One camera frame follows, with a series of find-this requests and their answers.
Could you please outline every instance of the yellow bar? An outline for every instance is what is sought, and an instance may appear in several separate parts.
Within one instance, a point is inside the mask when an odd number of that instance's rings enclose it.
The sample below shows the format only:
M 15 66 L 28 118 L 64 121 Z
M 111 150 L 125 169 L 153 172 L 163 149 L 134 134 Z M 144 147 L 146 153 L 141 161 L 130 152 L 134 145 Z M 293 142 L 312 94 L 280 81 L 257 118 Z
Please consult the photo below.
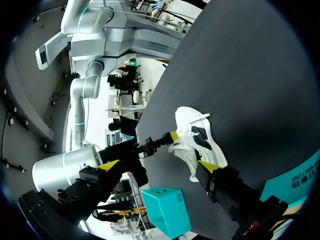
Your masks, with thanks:
M 176 131 L 171 131 L 170 135 L 171 135 L 171 138 L 174 142 L 179 139 L 179 135 Z
M 210 173 L 217 169 L 223 169 L 222 166 L 214 165 L 205 161 L 198 161 L 198 163 L 201 163 L 203 166 L 205 166 L 205 168 L 208 169 Z
M 105 171 L 109 171 L 116 163 L 120 162 L 120 160 L 111 161 L 100 166 L 96 166 L 97 169 L 103 169 Z

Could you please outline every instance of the chair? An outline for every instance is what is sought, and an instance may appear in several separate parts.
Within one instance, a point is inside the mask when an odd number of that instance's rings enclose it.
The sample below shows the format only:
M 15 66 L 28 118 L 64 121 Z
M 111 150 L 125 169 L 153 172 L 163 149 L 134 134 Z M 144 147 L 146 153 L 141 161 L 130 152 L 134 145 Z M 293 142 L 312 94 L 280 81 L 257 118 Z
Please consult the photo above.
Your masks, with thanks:
M 132 76 L 117 77 L 116 75 L 108 76 L 108 83 L 110 87 L 121 91 L 127 91 L 127 93 L 121 93 L 121 95 L 131 95 L 135 90 L 139 90 L 139 86 L 143 81 L 134 82 Z

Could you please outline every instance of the teal box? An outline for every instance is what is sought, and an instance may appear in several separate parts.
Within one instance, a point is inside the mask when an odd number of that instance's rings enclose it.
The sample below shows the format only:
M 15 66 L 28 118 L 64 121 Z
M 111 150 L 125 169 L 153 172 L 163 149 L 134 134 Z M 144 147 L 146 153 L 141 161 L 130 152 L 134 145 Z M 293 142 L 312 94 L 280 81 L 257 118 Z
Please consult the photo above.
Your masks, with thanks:
M 191 230 L 184 196 L 180 189 L 152 187 L 142 191 L 150 221 L 169 238 L 180 237 Z

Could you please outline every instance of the shoelace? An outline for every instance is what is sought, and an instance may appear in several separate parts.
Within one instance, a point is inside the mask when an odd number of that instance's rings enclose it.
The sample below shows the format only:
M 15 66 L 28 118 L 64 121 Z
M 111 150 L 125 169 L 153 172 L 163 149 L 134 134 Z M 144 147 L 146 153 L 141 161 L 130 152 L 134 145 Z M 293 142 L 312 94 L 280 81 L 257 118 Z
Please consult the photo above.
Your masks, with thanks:
M 196 115 L 193 120 L 191 120 L 187 124 L 183 125 L 181 128 L 178 128 L 176 130 L 176 132 L 178 133 L 179 137 L 182 137 L 184 135 L 186 135 L 187 137 L 190 137 L 192 135 L 192 131 L 191 131 L 192 126 L 191 126 L 191 124 L 196 122 L 196 121 L 199 121 L 201 119 L 207 118 L 207 117 L 210 117 L 210 113 L 206 113 L 206 114 L 202 114 L 202 115 Z

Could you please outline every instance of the desk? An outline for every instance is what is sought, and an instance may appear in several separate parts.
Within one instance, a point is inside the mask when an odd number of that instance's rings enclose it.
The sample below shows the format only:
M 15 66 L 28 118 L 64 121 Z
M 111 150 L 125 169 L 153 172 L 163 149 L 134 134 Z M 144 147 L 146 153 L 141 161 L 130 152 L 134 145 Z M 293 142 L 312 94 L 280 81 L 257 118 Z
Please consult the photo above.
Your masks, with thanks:
M 268 4 L 215 0 L 205 7 L 143 112 L 136 129 L 141 142 L 175 131 L 178 107 L 210 113 L 212 136 L 228 163 L 259 189 L 320 148 L 315 71 L 290 25 Z M 231 239 L 238 225 L 189 181 L 187 164 L 168 147 L 144 165 L 151 187 L 182 189 L 193 232 Z

